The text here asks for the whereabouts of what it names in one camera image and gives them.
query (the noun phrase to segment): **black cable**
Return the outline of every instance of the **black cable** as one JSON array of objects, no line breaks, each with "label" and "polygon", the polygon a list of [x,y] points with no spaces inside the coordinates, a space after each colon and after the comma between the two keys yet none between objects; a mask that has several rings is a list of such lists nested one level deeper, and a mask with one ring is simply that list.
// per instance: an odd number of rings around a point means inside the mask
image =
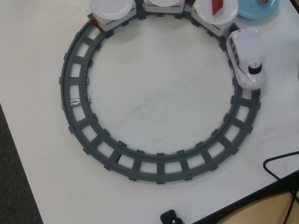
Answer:
[{"label": "black cable", "polygon": [[[288,154],[284,154],[284,155],[280,155],[280,156],[276,156],[276,157],[273,157],[273,158],[270,158],[270,159],[267,159],[263,162],[263,168],[271,175],[273,176],[275,179],[277,179],[278,181],[280,181],[280,178],[278,176],[276,176],[274,173],[272,173],[267,167],[266,167],[266,164],[270,161],[273,161],[273,160],[278,160],[278,159],[281,159],[281,158],[285,158],[285,157],[288,157],[288,156],[292,156],[292,155],[298,155],[299,154],[299,151],[298,152],[294,152],[294,153],[288,153]],[[285,220],[283,222],[283,224],[286,224],[286,222],[288,221],[288,218],[290,216],[290,213],[291,213],[291,210],[293,208],[293,205],[294,205],[294,202],[295,200],[299,203],[299,199],[297,197],[297,192],[299,190],[299,186],[297,187],[297,190],[292,192],[290,191],[291,195],[292,195],[292,201],[291,201],[291,204],[289,206],[289,209],[288,209],[288,212],[285,216]]]},{"label": "black cable", "polygon": [[[273,158],[269,158],[267,160],[265,160],[263,162],[263,168],[271,175],[273,176],[275,179],[277,179],[278,181],[280,181],[280,178],[278,176],[276,176],[274,173],[272,173],[267,167],[266,167],[266,164],[270,161],[273,161],[273,160],[278,160],[278,159],[281,159],[281,158],[285,158],[285,157],[288,157],[288,156],[292,156],[292,155],[298,155],[299,154],[299,151],[298,152],[293,152],[293,153],[288,153],[288,154],[284,154],[284,155],[280,155],[280,156],[276,156],[276,157],[273,157]],[[299,203],[299,198],[293,193],[291,192],[291,195],[293,195],[296,199],[296,201]]]},{"label": "black cable", "polygon": [[292,208],[293,208],[294,202],[295,202],[295,197],[293,196],[293,197],[292,197],[291,204],[290,204],[289,209],[288,209],[288,212],[286,213],[285,220],[284,220],[284,223],[283,223],[283,224],[286,224],[286,222],[288,221],[288,218],[289,218],[289,216],[290,216],[290,213],[291,213],[291,210],[292,210]]}]

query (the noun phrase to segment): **floor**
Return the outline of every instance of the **floor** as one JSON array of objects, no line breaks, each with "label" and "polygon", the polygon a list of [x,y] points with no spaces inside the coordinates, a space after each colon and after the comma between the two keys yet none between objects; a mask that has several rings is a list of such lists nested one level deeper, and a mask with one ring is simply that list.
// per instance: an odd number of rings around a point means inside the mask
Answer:
[{"label": "floor", "polygon": [[0,105],[0,223],[42,224]]}]

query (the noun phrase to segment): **track rail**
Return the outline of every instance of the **track rail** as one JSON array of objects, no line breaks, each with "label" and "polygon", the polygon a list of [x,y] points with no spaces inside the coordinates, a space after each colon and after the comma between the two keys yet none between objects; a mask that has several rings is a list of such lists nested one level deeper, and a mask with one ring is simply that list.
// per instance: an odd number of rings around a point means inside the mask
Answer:
[{"label": "track rail", "polygon": [[[122,25],[128,25],[129,21],[133,19],[145,19],[149,15],[157,15],[158,17],[164,16],[164,14],[145,12],[140,7],[137,9],[137,14],[133,18],[124,22]],[[176,19],[188,19],[192,22],[193,25],[206,29],[204,26],[201,26],[197,21],[195,21],[191,17],[191,14],[189,12],[184,11],[181,14],[170,15],[174,15]],[[252,130],[252,125],[255,120],[257,111],[260,109],[261,103],[260,90],[252,91],[251,99],[242,98],[242,88],[238,85],[235,77],[232,81],[235,91],[234,95],[231,98],[231,108],[229,113],[225,114],[222,125],[219,129],[216,129],[211,133],[211,137],[208,140],[196,144],[192,149],[181,150],[174,154],[147,154],[141,150],[132,150],[128,148],[125,143],[114,140],[110,136],[110,133],[99,125],[98,118],[92,112],[89,106],[90,98],[87,95],[86,91],[86,85],[88,84],[87,72],[93,64],[93,54],[95,51],[100,50],[102,41],[105,38],[111,37],[114,33],[113,30],[104,32],[98,25],[96,25],[92,15],[89,15],[89,18],[90,20],[76,34],[68,52],[64,56],[64,65],[61,77],[59,79],[59,84],[61,85],[62,108],[69,123],[69,130],[76,136],[78,141],[83,146],[83,150],[87,154],[92,155],[96,160],[101,162],[104,165],[104,168],[127,176],[132,181],[143,180],[156,182],[158,184],[164,184],[165,182],[178,180],[188,181],[197,175],[200,175],[207,171],[213,171],[217,169],[220,163],[222,163],[229,156],[234,155],[238,151],[238,147],[244,141],[247,134],[249,134]],[[92,29],[94,29],[94,25],[96,25],[97,28],[101,30],[101,32],[94,40],[92,40],[88,37],[88,34],[92,31]],[[207,30],[207,33],[211,37],[216,38],[220,43],[219,46],[221,47],[221,49],[223,51],[226,51],[225,37],[218,37],[209,30]],[[84,57],[76,55],[82,43],[89,45],[89,48]],[[73,63],[81,65],[78,78],[71,77],[71,67]],[[85,114],[85,118],[80,121],[76,121],[74,116],[73,106],[71,105],[72,99],[70,98],[70,85],[78,85],[79,88],[80,103],[78,104],[78,106],[82,107]],[[240,106],[249,108],[249,113],[244,122],[236,118]],[[225,137],[225,134],[232,125],[240,128],[240,131],[231,142]],[[97,134],[97,136],[92,141],[89,141],[82,132],[82,129],[87,126],[91,126],[91,128]],[[105,142],[114,150],[109,158],[97,150],[97,147],[102,142]],[[213,158],[209,154],[208,149],[218,142],[224,146],[224,150],[219,155]],[[189,168],[187,160],[199,154],[203,157],[205,163],[195,168]],[[118,161],[122,155],[134,159],[134,164],[131,169],[118,164]],[[165,173],[166,163],[178,161],[181,165],[181,172]],[[140,167],[142,162],[157,164],[157,173],[152,174],[141,172]]]}]

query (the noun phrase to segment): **light blue plate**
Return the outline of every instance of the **light blue plate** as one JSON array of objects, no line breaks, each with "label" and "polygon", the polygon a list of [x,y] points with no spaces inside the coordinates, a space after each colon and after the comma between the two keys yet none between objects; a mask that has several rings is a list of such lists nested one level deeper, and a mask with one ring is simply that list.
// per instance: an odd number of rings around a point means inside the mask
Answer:
[{"label": "light blue plate", "polygon": [[238,0],[239,15],[250,20],[259,20],[273,14],[278,8],[279,0],[269,0],[261,4],[257,0]]}]

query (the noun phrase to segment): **toy train track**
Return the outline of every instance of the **toy train track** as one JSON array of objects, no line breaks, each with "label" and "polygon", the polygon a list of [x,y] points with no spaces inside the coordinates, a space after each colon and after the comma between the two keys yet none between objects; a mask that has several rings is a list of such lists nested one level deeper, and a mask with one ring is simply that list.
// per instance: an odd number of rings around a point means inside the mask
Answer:
[{"label": "toy train track", "polygon": [[[158,17],[164,16],[164,14],[149,13],[144,11],[142,8],[139,8],[137,10],[137,14],[130,20],[142,20],[149,15],[156,15]],[[197,21],[195,21],[191,17],[191,14],[189,12],[184,11],[181,14],[173,15],[176,19],[185,18],[191,20],[193,25],[206,29],[204,26],[201,26]],[[61,107],[64,110],[65,116],[69,123],[70,132],[74,134],[78,141],[81,143],[84,148],[84,152],[93,156],[96,160],[101,162],[104,165],[104,168],[106,168],[107,170],[113,170],[119,174],[127,176],[132,181],[143,180],[156,182],[157,184],[164,184],[165,182],[179,180],[188,181],[197,175],[200,175],[207,171],[213,171],[217,169],[220,163],[222,163],[229,156],[234,155],[238,151],[238,147],[240,146],[240,144],[244,141],[247,134],[252,131],[252,125],[255,120],[257,111],[260,109],[261,103],[260,90],[252,91],[251,99],[242,98],[242,88],[238,85],[235,77],[233,78],[235,91],[230,102],[231,108],[229,113],[225,114],[223,118],[223,124],[219,129],[216,129],[212,132],[211,137],[208,140],[196,144],[192,149],[181,150],[174,154],[160,153],[153,155],[147,154],[142,150],[132,150],[128,148],[124,142],[114,140],[110,136],[108,130],[103,129],[99,125],[97,116],[92,112],[89,106],[92,99],[89,98],[86,92],[86,85],[88,82],[87,72],[89,67],[91,67],[93,64],[93,54],[96,50],[100,50],[102,41],[105,38],[111,37],[114,33],[113,30],[110,30],[108,32],[101,31],[98,36],[94,40],[92,40],[88,37],[88,34],[92,31],[92,29],[95,28],[95,26],[98,26],[92,15],[89,16],[89,18],[90,20],[76,34],[75,39],[73,40],[68,52],[65,54],[62,75],[59,79],[62,98]],[[126,21],[122,25],[128,25],[130,20]],[[221,49],[223,51],[226,51],[226,38],[224,36],[218,37],[209,30],[207,30],[207,33],[210,36],[216,38],[220,43]],[[86,43],[87,45],[89,45],[89,48],[84,57],[76,55],[82,43]],[[81,65],[79,77],[71,77],[71,67],[73,63]],[[71,99],[70,85],[78,85],[80,98]],[[85,114],[84,119],[76,121],[73,111],[74,105],[82,107]],[[236,118],[240,106],[249,108],[249,113],[244,122]],[[231,142],[225,137],[225,134],[232,125],[240,128],[240,131],[235,139]],[[82,129],[87,126],[91,126],[91,128],[97,134],[97,136],[92,141],[89,141],[82,132]],[[102,142],[105,142],[114,150],[109,158],[97,150],[97,146],[99,146]],[[219,155],[213,158],[209,154],[208,149],[218,142],[222,144],[225,149]],[[118,164],[118,161],[122,155],[130,157],[134,160],[132,168],[127,168]],[[205,160],[205,163],[195,168],[189,168],[188,159],[197,155],[201,155]],[[178,161],[181,165],[181,172],[165,173],[166,163]],[[157,164],[157,173],[153,174],[141,172],[140,167],[142,162]]]}]

